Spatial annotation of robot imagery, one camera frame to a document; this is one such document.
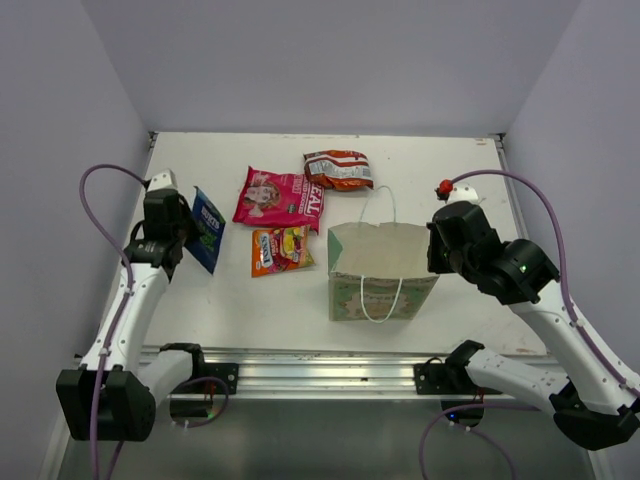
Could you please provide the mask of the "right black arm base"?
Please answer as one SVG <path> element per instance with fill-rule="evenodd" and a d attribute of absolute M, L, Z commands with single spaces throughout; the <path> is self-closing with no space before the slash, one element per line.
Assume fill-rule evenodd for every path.
<path fill-rule="evenodd" d="M 462 366 L 439 357 L 414 364 L 413 380 L 417 395 L 464 395 L 473 389 Z"/>

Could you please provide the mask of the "pink Real crisps bag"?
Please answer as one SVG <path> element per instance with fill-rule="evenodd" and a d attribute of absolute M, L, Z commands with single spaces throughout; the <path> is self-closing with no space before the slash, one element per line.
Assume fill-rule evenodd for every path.
<path fill-rule="evenodd" d="M 324 211 L 324 188 L 304 174 L 278 174 L 249 167 L 233 221 L 251 227 L 308 225 L 318 233 Z"/>

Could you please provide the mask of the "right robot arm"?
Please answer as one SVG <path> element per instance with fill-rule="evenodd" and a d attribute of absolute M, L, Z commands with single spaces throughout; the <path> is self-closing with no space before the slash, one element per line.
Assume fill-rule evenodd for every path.
<path fill-rule="evenodd" d="M 577 309 L 567 308 L 559 271 L 546 253 L 530 240 L 501 241 L 482 208 L 468 201 L 440 208 L 427 228 L 429 271 L 456 273 L 508 307 L 563 369 L 532 367 L 467 340 L 444 362 L 449 387 L 510 395 L 550 415 L 568 439 L 587 450 L 627 442 L 639 429 L 639 376 Z"/>

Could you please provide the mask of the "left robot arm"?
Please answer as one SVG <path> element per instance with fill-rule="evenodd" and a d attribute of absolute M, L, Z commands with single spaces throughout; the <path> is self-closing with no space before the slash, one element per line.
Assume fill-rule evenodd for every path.
<path fill-rule="evenodd" d="M 174 188 L 146 191 L 144 218 L 124 250 L 120 285 L 95 343 L 79 367 L 62 371 L 56 393 L 71 436 L 80 441 L 146 440 L 157 407 L 176 388 L 201 390 L 208 369 L 199 345 L 170 343 L 140 367 L 152 317 L 196 228 Z"/>

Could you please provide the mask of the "green printed paper bag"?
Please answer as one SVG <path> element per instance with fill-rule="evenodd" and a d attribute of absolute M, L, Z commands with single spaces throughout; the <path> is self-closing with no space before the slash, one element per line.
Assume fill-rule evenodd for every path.
<path fill-rule="evenodd" d="M 329 319 L 333 322 L 415 318 L 439 276 L 427 269 L 426 227 L 358 220 L 327 231 Z"/>

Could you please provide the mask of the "blue Burts crisps bag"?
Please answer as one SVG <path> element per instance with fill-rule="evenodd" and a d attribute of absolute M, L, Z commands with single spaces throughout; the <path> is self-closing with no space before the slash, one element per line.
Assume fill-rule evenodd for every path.
<path fill-rule="evenodd" d="M 226 220 L 202 189 L 195 186 L 195 197 L 191 208 L 199 236 L 186 247 L 210 275 L 218 263 Z"/>

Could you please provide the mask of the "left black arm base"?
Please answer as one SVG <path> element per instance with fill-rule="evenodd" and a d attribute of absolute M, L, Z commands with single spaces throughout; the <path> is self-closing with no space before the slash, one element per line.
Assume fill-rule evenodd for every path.
<path fill-rule="evenodd" d="M 239 365 L 229 362 L 205 363 L 200 367 L 195 379 L 204 379 L 191 387 L 193 392 L 210 396 L 211 394 L 223 393 L 223 388 L 217 385 L 210 377 L 215 377 L 222 381 L 230 395 L 235 395 L 237 391 L 239 376 Z"/>

